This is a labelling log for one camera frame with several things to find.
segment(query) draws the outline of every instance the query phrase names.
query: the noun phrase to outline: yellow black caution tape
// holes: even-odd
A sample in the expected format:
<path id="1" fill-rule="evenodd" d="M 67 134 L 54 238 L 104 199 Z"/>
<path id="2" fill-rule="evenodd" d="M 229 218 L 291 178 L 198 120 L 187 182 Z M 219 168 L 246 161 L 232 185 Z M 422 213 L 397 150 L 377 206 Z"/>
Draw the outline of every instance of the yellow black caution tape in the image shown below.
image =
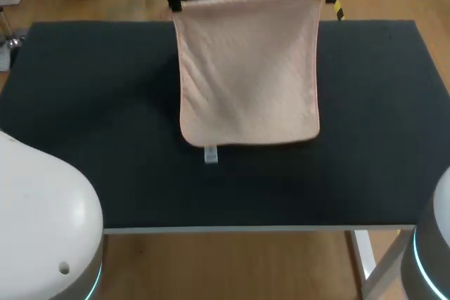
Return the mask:
<path id="1" fill-rule="evenodd" d="M 335 3 L 333 4 L 333 6 L 335 8 L 337 19 L 339 21 L 345 20 L 344 10 L 342 9 L 342 5 L 340 3 L 340 0 L 336 0 Z"/>

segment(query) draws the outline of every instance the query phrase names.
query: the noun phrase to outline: towel label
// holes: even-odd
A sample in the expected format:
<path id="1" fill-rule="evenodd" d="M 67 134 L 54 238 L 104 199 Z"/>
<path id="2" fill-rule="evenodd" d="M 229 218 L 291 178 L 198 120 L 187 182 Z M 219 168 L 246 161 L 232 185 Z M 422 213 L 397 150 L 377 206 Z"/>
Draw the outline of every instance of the towel label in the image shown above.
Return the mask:
<path id="1" fill-rule="evenodd" d="M 219 157 L 217 156 L 217 147 L 206 147 L 205 148 L 205 163 L 215 164 L 219 162 Z"/>

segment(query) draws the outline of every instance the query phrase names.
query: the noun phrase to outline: black tabletop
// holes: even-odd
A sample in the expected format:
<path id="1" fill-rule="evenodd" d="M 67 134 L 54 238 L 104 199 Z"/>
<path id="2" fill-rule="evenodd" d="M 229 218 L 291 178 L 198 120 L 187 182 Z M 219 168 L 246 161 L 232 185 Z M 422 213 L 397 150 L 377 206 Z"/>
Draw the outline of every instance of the black tabletop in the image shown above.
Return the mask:
<path id="1" fill-rule="evenodd" d="M 317 78 L 317 138 L 206 165 L 179 130 L 171 23 L 42 23 L 0 128 L 77 167 L 106 228 L 414 224 L 450 166 L 450 99 L 416 26 L 321 22 Z"/>

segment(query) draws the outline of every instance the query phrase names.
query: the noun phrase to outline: black table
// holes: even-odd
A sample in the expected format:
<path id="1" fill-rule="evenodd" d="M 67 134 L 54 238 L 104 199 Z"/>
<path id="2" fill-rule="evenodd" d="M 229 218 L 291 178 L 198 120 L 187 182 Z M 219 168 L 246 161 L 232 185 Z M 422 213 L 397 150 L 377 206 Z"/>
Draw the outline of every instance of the black table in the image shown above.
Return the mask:
<path id="1" fill-rule="evenodd" d="M 317 78 L 316 139 L 206 165 L 179 130 L 171 23 L 39 23 L 0 128 L 77 167 L 110 230 L 414 224 L 450 166 L 450 99 L 415 24 L 321 22 Z"/>

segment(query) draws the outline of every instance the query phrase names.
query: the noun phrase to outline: white table frame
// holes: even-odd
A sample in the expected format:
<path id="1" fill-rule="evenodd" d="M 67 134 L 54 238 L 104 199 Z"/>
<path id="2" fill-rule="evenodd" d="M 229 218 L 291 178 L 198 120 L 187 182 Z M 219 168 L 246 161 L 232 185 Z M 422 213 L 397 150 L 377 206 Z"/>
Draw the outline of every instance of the white table frame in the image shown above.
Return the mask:
<path id="1" fill-rule="evenodd" d="M 401 230 L 380 263 L 375 263 L 368 230 Z M 361 278 L 363 300 L 378 300 L 395 278 L 400 276 L 400 263 L 412 236 L 414 226 L 198 226 L 173 228 L 110 228 L 106 235 L 155 233 L 260 233 L 298 231 L 349 231 Z"/>

